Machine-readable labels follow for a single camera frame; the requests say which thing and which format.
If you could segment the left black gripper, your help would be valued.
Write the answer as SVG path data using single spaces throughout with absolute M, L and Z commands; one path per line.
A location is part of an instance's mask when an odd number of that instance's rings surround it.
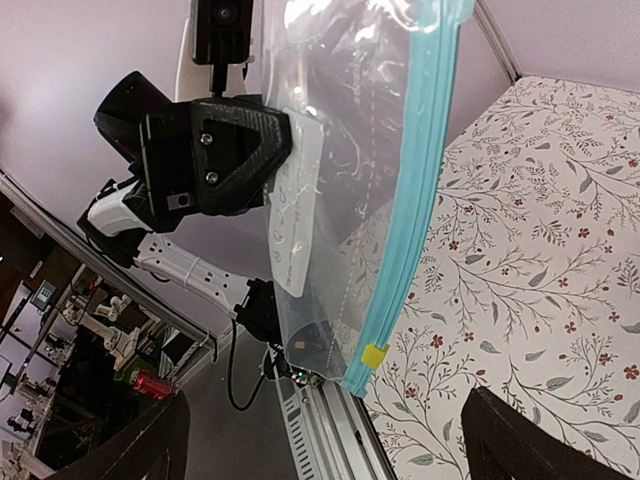
M 259 95 L 172 101 L 138 71 L 113 87 L 94 124 L 131 172 L 92 206 L 101 233 L 167 233 L 187 216 L 257 208 L 293 147 L 289 116 Z

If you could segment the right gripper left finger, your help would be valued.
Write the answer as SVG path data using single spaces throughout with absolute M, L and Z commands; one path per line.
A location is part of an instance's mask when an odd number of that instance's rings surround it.
M 190 409 L 181 391 L 146 410 L 104 445 L 53 473 L 54 480 L 183 480 Z

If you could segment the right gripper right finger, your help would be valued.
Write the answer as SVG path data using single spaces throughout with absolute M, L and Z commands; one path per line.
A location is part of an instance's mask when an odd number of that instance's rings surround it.
M 461 426 L 472 480 L 626 477 L 550 436 L 485 387 L 470 391 Z

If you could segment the clear zip top bag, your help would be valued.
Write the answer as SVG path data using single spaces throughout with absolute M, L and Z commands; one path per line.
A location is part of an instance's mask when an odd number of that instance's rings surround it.
M 287 361 L 364 397 L 426 239 L 470 1 L 267 1 L 263 97 L 293 147 L 267 184 Z

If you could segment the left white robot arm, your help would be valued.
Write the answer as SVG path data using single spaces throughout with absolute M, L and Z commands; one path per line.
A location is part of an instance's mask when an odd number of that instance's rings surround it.
M 211 302 L 257 340 L 283 344 L 273 282 L 222 270 L 168 239 L 191 215 L 237 216 L 262 206 L 293 147 L 287 114 L 255 95 L 173 102 L 140 72 L 99 105 L 94 124 L 128 162 L 77 224 L 117 265 L 136 267 Z

